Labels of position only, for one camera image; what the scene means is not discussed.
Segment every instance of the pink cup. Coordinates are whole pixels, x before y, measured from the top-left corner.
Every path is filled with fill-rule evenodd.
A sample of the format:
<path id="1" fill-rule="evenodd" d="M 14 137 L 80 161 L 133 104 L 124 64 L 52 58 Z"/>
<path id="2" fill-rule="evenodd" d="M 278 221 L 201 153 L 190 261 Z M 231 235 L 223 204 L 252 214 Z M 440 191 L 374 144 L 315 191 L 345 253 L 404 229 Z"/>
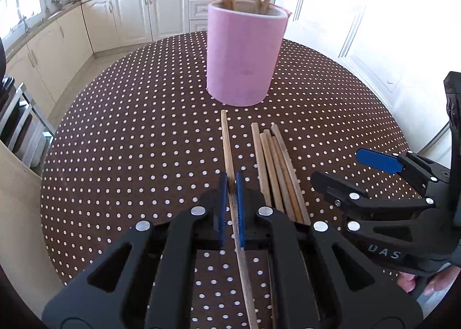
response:
<path id="1" fill-rule="evenodd" d="M 270 5 L 253 14 L 254 0 L 208 5 L 207 91 L 217 101 L 249 107 L 267 95 L 290 13 Z"/>

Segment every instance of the round table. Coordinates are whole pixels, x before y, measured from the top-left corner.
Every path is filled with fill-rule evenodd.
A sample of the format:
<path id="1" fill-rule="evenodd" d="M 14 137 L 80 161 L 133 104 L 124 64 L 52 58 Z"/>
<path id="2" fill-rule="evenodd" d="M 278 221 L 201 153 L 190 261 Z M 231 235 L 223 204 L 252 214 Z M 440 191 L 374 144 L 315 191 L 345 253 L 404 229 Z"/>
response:
<path id="1" fill-rule="evenodd" d="M 407 144 L 385 106 L 354 75 L 284 40 L 264 101 L 225 106 L 206 91 L 206 37 L 178 35 L 128 54 L 96 77 L 63 118 L 43 172 L 41 220 L 65 284 L 128 227 L 141 219 L 170 221 L 217 185 L 224 170 L 223 108 L 234 167 L 244 170 L 250 188 L 259 188 L 250 124 L 258 122 L 261 131 L 279 125 L 314 221 L 341 227 L 339 209 L 310 185 L 316 170 L 336 173 L 371 196 L 414 195 L 401 178 L 356 163 L 358 148 L 402 153 Z M 221 252 L 198 252 L 192 328 L 247 326 L 231 234 L 229 226 Z M 266 253 L 248 252 L 247 259 L 259 326 L 268 329 Z"/>

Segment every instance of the cabinet handle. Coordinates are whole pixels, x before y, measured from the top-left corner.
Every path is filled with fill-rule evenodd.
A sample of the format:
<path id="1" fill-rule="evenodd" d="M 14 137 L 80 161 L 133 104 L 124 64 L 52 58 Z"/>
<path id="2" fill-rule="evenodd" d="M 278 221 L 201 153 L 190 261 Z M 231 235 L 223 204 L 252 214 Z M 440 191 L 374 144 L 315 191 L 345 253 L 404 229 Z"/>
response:
<path id="1" fill-rule="evenodd" d="M 32 57 L 34 58 L 35 65 L 37 66 L 37 65 L 38 65 L 38 61 L 37 61 L 37 57 L 35 56 L 34 50 L 31 50 L 31 54 L 32 54 Z"/>
<path id="2" fill-rule="evenodd" d="M 29 58 L 29 61 L 31 62 L 32 67 L 35 67 L 34 62 L 32 61 L 30 52 L 27 52 L 27 57 Z"/>

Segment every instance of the human hand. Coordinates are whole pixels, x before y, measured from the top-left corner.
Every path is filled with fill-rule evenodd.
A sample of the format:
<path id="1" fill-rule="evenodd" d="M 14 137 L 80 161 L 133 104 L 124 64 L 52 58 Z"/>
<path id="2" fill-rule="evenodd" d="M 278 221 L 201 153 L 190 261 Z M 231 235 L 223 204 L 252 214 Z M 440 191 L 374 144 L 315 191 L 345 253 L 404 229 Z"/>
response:
<path id="1" fill-rule="evenodd" d="M 459 267 L 451 265 L 447 269 L 437 273 L 424 289 L 423 295 L 428 296 L 434 294 L 436 291 L 445 290 L 456 280 L 460 271 L 461 269 Z M 400 272 L 397 285 L 409 293 L 413 291 L 414 287 L 416 286 L 415 277 L 415 275 L 410 273 Z"/>

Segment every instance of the cup rim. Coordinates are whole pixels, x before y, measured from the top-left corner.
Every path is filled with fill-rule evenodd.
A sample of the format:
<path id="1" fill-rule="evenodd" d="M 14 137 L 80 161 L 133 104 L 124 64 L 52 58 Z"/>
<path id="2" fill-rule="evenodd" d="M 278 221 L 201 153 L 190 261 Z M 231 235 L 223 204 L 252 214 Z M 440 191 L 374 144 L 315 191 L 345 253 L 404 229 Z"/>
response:
<path id="1" fill-rule="evenodd" d="M 236 0 L 236 2 L 237 1 L 245 1 L 245 2 L 254 3 L 254 0 Z M 216 9 L 219 9 L 219 10 L 222 10 L 222 11 L 224 11 L 226 13 L 242 15 L 242 16 L 246 16 L 246 17 L 253 17 L 253 18 L 265 18 L 265 19 L 269 19 L 269 20 L 285 19 L 285 18 L 288 18 L 290 16 L 290 14 L 285 9 L 283 9 L 282 7 L 279 7 L 279 6 L 275 5 L 275 4 L 272 4 L 272 3 L 269 4 L 269 7 L 272 7 L 272 8 L 275 8 L 275 9 L 279 10 L 279 11 L 282 11 L 285 15 L 271 16 L 271 15 L 266 15 L 266 14 L 255 14 L 255 13 L 239 12 L 237 10 L 224 9 L 224 8 L 220 8 L 220 7 L 217 6 L 218 3 L 222 3 L 222 2 L 224 2 L 224 0 L 213 0 L 208 4 L 208 6 L 216 8 Z"/>

